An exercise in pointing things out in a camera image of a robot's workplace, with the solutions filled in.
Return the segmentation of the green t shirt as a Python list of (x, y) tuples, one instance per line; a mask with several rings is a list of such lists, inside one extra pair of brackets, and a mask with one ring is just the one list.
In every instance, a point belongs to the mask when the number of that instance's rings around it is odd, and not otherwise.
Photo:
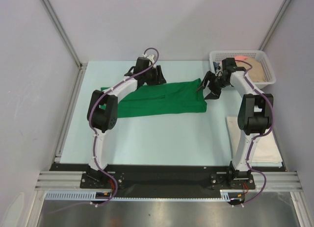
[(118, 118), (164, 114), (205, 113), (207, 103), (197, 91), (201, 80), (144, 85), (118, 103)]

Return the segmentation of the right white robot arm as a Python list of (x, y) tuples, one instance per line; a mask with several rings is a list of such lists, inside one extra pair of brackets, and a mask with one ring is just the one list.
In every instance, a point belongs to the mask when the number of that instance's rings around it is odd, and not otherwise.
[(252, 171), (250, 164), (259, 139), (273, 129), (274, 97), (258, 89), (244, 71), (227, 71), (220, 76), (208, 71), (197, 91), (207, 87), (210, 93), (205, 100), (216, 100), (222, 88), (227, 86), (234, 87), (242, 97), (237, 116), (240, 141), (230, 163), (231, 173), (226, 176), (227, 184), (231, 188), (238, 188)]

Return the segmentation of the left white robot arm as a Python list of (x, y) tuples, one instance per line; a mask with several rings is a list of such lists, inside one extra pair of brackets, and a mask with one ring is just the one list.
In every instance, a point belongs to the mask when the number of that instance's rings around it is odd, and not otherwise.
[(138, 90), (144, 84), (161, 85), (166, 80), (160, 65), (153, 65), (145, 70), (128, 71), (123, 80), (116, 85), (104, 90), (95, 90), (92, 94), (87, 119), (89, 126), (94, 131), (92, 158), (89, 162), (93, 173), (91, 181), (102, 188), (108, 183), (108, 175), (101, 170), (108, 165), (104, 148), (104, 140), (109, 136), (118, 118), (118, 103), (130, 93)]

